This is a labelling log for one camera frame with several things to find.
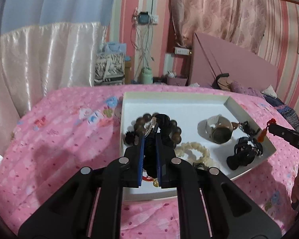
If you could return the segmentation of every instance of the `curtain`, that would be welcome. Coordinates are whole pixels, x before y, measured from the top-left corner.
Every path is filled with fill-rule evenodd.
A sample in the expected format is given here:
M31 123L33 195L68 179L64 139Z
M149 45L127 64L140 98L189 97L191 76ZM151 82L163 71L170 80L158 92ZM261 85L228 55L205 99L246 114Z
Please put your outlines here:
M266 0L171 0L177 40L191 47L194 32L232 42L257 54L266 28Z
M114 0L0 0L0 162L48 92L93 86Z

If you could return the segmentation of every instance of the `purple pillow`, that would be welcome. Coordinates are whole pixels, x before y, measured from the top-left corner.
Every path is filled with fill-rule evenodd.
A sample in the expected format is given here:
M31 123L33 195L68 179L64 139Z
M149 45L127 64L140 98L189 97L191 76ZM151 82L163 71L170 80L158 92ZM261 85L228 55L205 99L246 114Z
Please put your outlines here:
M259 97L259 98L264 98L263 94L260 91L254 89L254 88L247 88L247 87L243 86L242 84L240 84L236 81L233 81L230 84L230 88L231 88L232 92L251 95L251 96L256 96L256 97Z

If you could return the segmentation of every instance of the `mint green container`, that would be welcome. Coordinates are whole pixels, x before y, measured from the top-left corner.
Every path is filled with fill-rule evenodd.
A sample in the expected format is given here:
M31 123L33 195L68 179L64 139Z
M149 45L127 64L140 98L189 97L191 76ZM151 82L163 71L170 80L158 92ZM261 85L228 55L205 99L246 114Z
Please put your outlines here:
M153 72L149 67L142 68L141 71L141 83L152 84L153 83Z

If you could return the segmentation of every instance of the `pink patterned curtain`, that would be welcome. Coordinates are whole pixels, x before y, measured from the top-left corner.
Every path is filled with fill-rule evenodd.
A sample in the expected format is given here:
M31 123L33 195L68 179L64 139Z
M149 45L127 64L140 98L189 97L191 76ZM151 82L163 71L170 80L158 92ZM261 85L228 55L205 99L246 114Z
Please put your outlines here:
M190 47L194 32L257 53L266 28L266 0L171 0L177 40Z

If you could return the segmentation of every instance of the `white pillow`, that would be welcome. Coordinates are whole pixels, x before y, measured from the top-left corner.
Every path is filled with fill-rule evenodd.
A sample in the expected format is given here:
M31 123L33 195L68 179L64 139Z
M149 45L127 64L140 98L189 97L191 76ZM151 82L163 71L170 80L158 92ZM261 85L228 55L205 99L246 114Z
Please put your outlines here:
M266 90L263 90L262 93L273 98L278 97L271 85Z

